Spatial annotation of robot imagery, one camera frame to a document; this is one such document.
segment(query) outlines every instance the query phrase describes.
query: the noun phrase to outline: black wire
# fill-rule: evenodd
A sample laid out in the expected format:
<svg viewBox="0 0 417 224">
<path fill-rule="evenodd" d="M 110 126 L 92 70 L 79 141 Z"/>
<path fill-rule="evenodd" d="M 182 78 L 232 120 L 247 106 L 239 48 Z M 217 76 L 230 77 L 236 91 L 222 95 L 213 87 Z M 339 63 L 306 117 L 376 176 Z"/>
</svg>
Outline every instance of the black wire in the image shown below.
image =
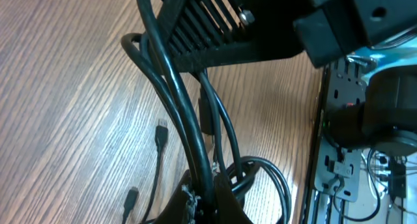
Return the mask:
<svg viewBox="0 0 417 224">
<path fill-rule="evenodd" d="M 188 164 L 192 172 L 192 181 L 197 192 L 202 196 L 202 200 L 207 204 L 213 204 L 214 187 L 209 160 L 207 158 L 203 138 L 199 131 L 197 117 L 192 107 L 184 83 L 179 73 L 173 68 L 165 44 L 160 38 L 156 18 L 152 11 L 151 0 L 136 0 L 147 35 L 129 34 L 122 38 L 122 46 L 129 55 L 129 58 L 141 69 L 147 78 L 154 85 L 156 93 L 159 95 L 165 109 L 177 128 L 184 150 L 186 152 Z M 139 42 L 141 51 L 132 42 Z M 164 74 L 166 82 L 156 72 L 155 66 L 151 64 L 148 48 L 155 54 L 156 65 Z M 205 91 L 210 96 L 210 106 L 214 116 L 216 126 L 216 155 L 218 156 L 220 171 L 231 180 L 234 176 L 237 182 L 232 184 L 232 192 L 237 200 L 243 200 L 245 193 L 254 183 L 256 172 L 262 167 L 271 177 L 280 195 L 283 215 L 278 223 L 288 222 L 291 216 L 291 194 L 288 184 L 279 169 L 270 161 L 256 157 L 240 158 L 238 143 L 233 125 L 216 91 L 212 88 L 207 79 L 207 75 L 201 74 L 200 77 L 194 74 L 197 80 L 201 80 L 205 86 Z M 220 114 L 229 136 L 234 163 L 227 169 L 224 165 L 222 146 L 221 146 L 221 126 L 218 115 Z"/>
<path fill-rule="evenodd" d="M 328 123 L 323 124 L 322 129 L 323 129 L 324 138 L 327 140 L 327 143 L 334 148 L 340 148 L 338 143 L 335 142 L 333 137 L 330 135 L 330 129 L 328 128 Z"/>
<path fill-rule="evenodd" d="M 226 166 L 224 164 L 222 153 L 222 127 L 220 126 L 220 117 L 218 105 L 216 102 L 216 96 L 214 95 L 213 87 L 211 86 L 207 76 L 203 72 L 199 73 L 198 76 L 200 78 L 201 86 L 206 92 L 207 99 L 210 104 L 214 128 L 214 147 L 216 148 L 216 155 L 220 167 L 220 172 L 222 175 L 227 176 Z"/>
<path fill-rule="evenodd" d="M 149 212 L 151 211 L 152 204 L 155 200 L 156 187 L 158 186 L 159 173 L 161 169 L 161 161 L 162 161 L 162 151 L 158 150 L 158 157 L 156 161 L 156 170 L 155 170 L 155 176 L 154 176 L 154 183 L 152 185 L 151 197 L 149 197 L 148 207 L 146 208 L 146 211 L 145 211 L 145 214 L 143 215 L 141 223 L 146 222 L 146 219 L 148 219 Z"/>
<path fill-rule="evenodd" d="M 197 173 L 197 181 L 194 184 L 197 193 L 209 206 L 214 205 L 214 184 L 210 169 L 209 158 L 205 152 L 203 136 L 201 135 L 197 117 L 195 115 L 190 97 L 187 94 L 184 82 L 179 73 L 173 68 L 171 59 L 165 44 L 160 37 L 158 24 L 152 10 L 151 0 L 136 0 L 143 24 L 149 35 L 149 41 L 153 53 L 156 55 L 158 65 L 167 81 L 170 93 L 177 106 L 177 110 L 187 133 L 187 141 L 190 146 L 192 158 Z"/>
<path fill-rule="evenodd" d="M 259 170 L 259 166 L 260 166 L 266 171 L 266 173 L 272 179 L 276 189 L 278 190 L 278 194 L 280 196 L 281 205 L 282 205 L 282 217 L 281 217 L 281 221 L 279 220 L 278 223 L 282 223 L 283 220 L 286 220 L 286 222 L 289 222 L 289 218 L 290 218 L 289 214 L 291 213 L 291 194 L 289 191 L 288 184 L 284 178 L 284 175 L 272 162 L 263 158 L 258 158 L 254 156 L 246 156 L 243 158 L 239 158 L 237 160 L 238 163 L 232 164 L 227 170 L 225 169 L 222 148 L 221 148 L 220 120 L 218 117 L 219 115 L 218 105 L 219 104 L 218 103 L 216 104 L 216 100 L 218 99 L 216 99 L 214 89 L 211 86 L 206 74 L 201 72 L 198 74 L 198 78 L 201 82 L 201 86 L 204 88 L 207 94 L 207 98 L 209 100 L 210 108 L 211 108 L 212 115 L 213 115 L 215 147 L 216 147 L 216 154 L 218 157 L 221 174 L 227 175 L 229 178 L 233 177 L 233 175 L 235 175 L 236 173 L 235 165 L 238 165 L 238 164 L 243 165 L 243 167 L 245 167 L 245 169 L 249 171 L 249 173 L 246 174 L 246 176 L 241 181 L 238 181 L 236 184 L 234 184 L 232 188 L 232 191 L 237 197 L 237 200 L 243 199 L 244 194 L 251 188 L 255 173 Z"/>
<path fill-rule="evenodd" d="M 181 139 L 182 145 L 184 147 L 185 155 L 187 158 L 188 165 L 190 167 L 190 174 L 193 181 L 197 180 L 197 173 L 195 168 L 195 163 L 192 157 L 190 146 L 188 145 L 188 140 L 186 138 L 186 133 L 180 115 L 177 111 L 175 103 L 169 93 L 168 86 L 164 79 L 156 73 L 156 70 L 152 65 L 147 61 L 141 54 L 139 50 L 135 47 L 133 42 L 141 42 L 141 34 L 130 33 L 124 35 L 121 39 L 121 44 L 129 58 L 136 64 L 136 66 L 143 72 L 143 74 L 148 78 L 152 83 L 157 95 L 161 99 L 165 110 L 168 112 L 171 120 L 173 121 L 175 127 L 177 128 L 179 137 Z"/>
<path fill-rule="evenodd" d="M 277 223 L 282 223 L 283 221 L 285 223 L 288 223 L 291 217 L 292 204 L 291 204 L 291 193 L 289 191 L 288 183 L 285 180 L 284 175 L 271 161 L 268 161 L 264 158 L 259 158 L 256 156 L 242 157 L 242 163 L 249 163 L 249 162 L 259 163 L 261 167 L 265 170 L 265 172 L 268 174 L 268 176 L 272 179 L 278 191 L 278 194 L 280 195 L 281 208 L 282 208 L 282 213 L 283 213 Z"/>
<path fill-rule="evenodd" d="M 367 155 L 367 171 L 368 171 L 369 174 L 371 174 L 371 158 L 374 155 L 374 153 L 375 153 L 375 151 L 373 149 L 371 149 L 369 151 L 368 155 Z M 336 195 L 339 192 L 341 192 L 343 190 L 344 186 L 345 186 L 345 180 L 343 179 L 343 177 L 338 176 L 338 179 L 340 181 L 340 185 L 339 185 L 339 188 L 336 190 L 336 192 L 333 196 L 333 205 L 334 205 L 334 208 L 336 209 L 336 211 L 338 211 L 338 213 L 341 217 L 343 217 L 345 219 L 348 219 L 350 221 L 363 222 L 363 221 L 369 221 L 369 220 L 373 219 L 379 213 L 379 210 L 381 208 L 381 198 L 379 197 L 379 192 L 378 192 L 377 186 L 375 185 L 375 181 L 373 179 L 373 176 L 369 176 L 369 177 L 371 178 L 371 183 L 372 183 L 373 189 L 375 190 L 375 194 L 377 196 L 377 207 L 373 211 L 373 213 L 371 215 L 367 216 L 367 217 L 353 218 L 353 217 L 349 217 L 349 216 L 346 216 L 345 214 L 343 214 L 341 212 L 341 210 L 338 208 L 337 204 L 336 204 Z"/>
<path fill-rule="evenodd" d="M 197 74 L 192 73 L 192 76 L 198 82 L 200 82 L 200 78 L 198 77 Z M 239 181 L 239 180 L 243 179 L 243 170 L 242 170 L 242 164 L 241 164 L 241 161 L 240 161 L 240 152 L 239 152 L 239 146 L 238 146 L 238 142 L 237 142 L 235 129 L 233 128 L 233 124 L 232 124 L 232 121 L 230 119 L 230 116 L 229 116 L 229 114 L 227 114 L 227 110 L 226 110 L 225 106 L 223 105 L 223 102 L 220 100 L 220 97 L 218 96 L 216 90 L 214 90 L 214 88 L 212 88 L 212 90 L 213 90 L 214 95 L 216 96 L 216 101 L 217 101 L 217 105 L 218 105 L 218 109 L 219 109 L 219 114 L 220 114 L 220 117 L 222 118 L 224 128 L 226 129 L 226 133 L 227 133 L 227 136 L 229 138 L 230 147 L 231 147 L 231 151 L 232 151 L 232 157 L 233 157 L 233 161 L 235 163 L 235 169 L 236 169 L 236 172 L 237 172 L 235 176 L 236 176 L 237 180 Z"/>
</svg>

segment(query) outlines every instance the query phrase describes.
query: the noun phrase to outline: wooden table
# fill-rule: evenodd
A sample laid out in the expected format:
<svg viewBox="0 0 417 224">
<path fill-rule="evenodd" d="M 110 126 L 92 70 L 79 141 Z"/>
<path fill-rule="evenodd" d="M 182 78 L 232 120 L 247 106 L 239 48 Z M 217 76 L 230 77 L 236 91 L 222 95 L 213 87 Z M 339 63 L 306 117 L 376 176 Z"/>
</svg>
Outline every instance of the wooden table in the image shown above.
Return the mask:
<svg viewBox="0 0 417 224">
<path fill-rule="evenodd" d="M 140 197 L 129 223 L 140 221 L 156 165 L 156 119 L 168 119 L 119 43 L 143 30 L 135 0 L 0 0 L 0 223 L 120 223 L 131 186 Z M 321 71 L 301 54 L 211 68 L 209 76 L 241 154 L 265 157 L 287 177 L 297 222 Z M 197 108 L 199 85 L 184 81 Z M 150 217 L 187 168 L 171 122 L 169 129 Z M 264 172 L 247 197 L 254 222 L 280 216 Z"/>
</svg>

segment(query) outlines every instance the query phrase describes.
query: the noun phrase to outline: bundle of cables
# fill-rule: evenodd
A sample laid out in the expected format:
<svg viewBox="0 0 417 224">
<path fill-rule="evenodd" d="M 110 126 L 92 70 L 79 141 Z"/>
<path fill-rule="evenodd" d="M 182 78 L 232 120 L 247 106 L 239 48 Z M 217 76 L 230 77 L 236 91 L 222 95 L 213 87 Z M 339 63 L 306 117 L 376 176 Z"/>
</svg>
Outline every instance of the bundle of cables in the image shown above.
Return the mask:
<svg viewBox="0 0 417 224">
<path fill-rule="evenodd" d="M 174 126 L 176 127 L 190 168 L 192 189 L 201 197 L 201 202 L 215 207 L 212 169 L 205 150 L 203 136 L 180 74 L 175 70 L 170 54 L 160 36 L 158 24 L 152 11 L 151 0 L 136 0 L 147 33 L 131 33 L 121 40 L 123 49 L 136 66 L 152 83 Z M 134 42 L 139 43 L 138 50 Z M 150 52 L 156 57 L 151 60 Z M 156 68 L 162 71 L 166 81 Z M 231 190 L 240 204 L 251 188 L 259 168 L 266 171 L 272 179 L 281 200 L 282 215 L 278 223 L 288 223 L 291 216 L 291 194 L 282 172 L 270 161 L 255 156 L 240 157 L 238 143 L 231 119 L 216 91 L 207 77 L 207 71 L 192 74 L 207 94 L 210 114 L 214 127 L 215 156 L 220 168 L 220 176 L 229 182 Z M 222 154 L 222 132 L 220 117 L 230 140 L 234 163 L 225 167 Z"/>
</svg>

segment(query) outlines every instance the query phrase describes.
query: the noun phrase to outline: bolt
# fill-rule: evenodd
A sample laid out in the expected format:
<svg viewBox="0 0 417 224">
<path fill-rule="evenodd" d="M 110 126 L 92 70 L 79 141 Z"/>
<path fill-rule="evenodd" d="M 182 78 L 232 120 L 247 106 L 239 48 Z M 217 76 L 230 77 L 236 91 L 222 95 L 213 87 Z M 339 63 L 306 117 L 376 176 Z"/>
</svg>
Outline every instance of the bolt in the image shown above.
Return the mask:
<svg viewBox="0 0 417 224">
<path fill-rule="evenodd" d="M 239 14 L 239 19 L 244 25 L 248 26 L 255 21 L 255 16 L 253 16 L 251 11 L 243 10 Z"/>
</svg>

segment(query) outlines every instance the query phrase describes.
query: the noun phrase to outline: metal bracket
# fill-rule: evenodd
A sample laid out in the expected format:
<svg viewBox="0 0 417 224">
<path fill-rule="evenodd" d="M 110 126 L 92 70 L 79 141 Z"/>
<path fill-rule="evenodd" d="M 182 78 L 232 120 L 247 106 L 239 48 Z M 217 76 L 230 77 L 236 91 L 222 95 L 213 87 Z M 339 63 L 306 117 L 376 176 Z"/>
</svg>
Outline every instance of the metal bracket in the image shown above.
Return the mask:
<svg viewBox="0 0 417 224">
<path fill-rule="evenodd" d="M 362 69 L 358 63 L 351 63 L 340 59 L 328 67 L 326 88 L 323 92 L 324 113 L 346 107 L 347 105 L 359 104 L 365 100 L 366 83 L 360 79 Z M 338 152 L 330 145 L 319 130 L 320 141 L 316 148 L 317 159 L 313 164 L 314 188 L 328 195 L 334 195 L 339 182 L 336 175 L 345 177 L 345 188 L 337 196 L 346 201 L 355 202 L 358 199 L 360 151 L 342 149 L 345 155 L 344 161 L 338 161 Z"/>
<path fill-rule="evenodd" d="M 361 152 L 342 148 L 344 160 L 339 161 L 338 149 L 323 136 L 322 125 L 327 112 L 365 101 L 366 83 L 360 79 L 363 70 L 361 64 L 345 59 L 324 68 L 301 223 L 346 223 L 347 220 L 339 215 L 332 201 L 337 199 L 341 211 L 346 214 L 348 201 L 355 202 L 358 198 Z M 345 188 L 335 198 L 335 188 L 339 186 L 336 175 L 345 178 Z"/>
</svg>

